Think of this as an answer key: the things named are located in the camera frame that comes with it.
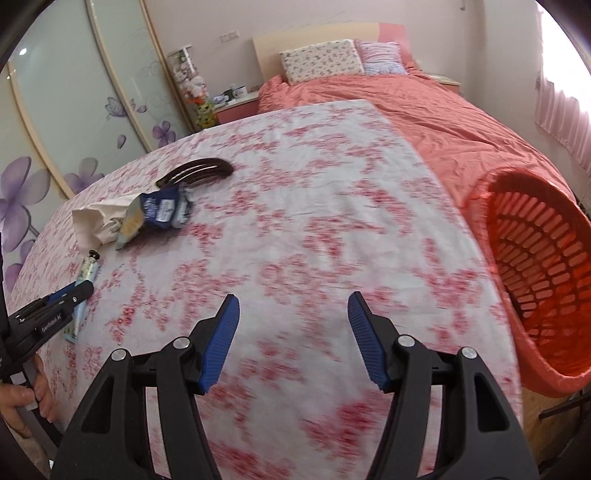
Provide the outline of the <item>person left hand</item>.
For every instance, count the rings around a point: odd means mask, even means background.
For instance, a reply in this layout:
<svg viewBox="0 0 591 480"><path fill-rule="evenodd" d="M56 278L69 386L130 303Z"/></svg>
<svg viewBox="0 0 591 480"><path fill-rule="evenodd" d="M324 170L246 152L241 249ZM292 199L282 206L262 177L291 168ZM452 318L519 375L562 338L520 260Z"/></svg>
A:
<svg viewBox="0 0 591 480"><path fill-rule="evenodd" d="M44 364L41 358L35 354L33 363L36 369L36 378L32 388L19 385L1 385L1 417L7 425L23 438L31 438L32 433L21 418L18 408L26 407L33 401L38 403L40 414L48 422L56 419L56 403L45 375Z"/></svg>

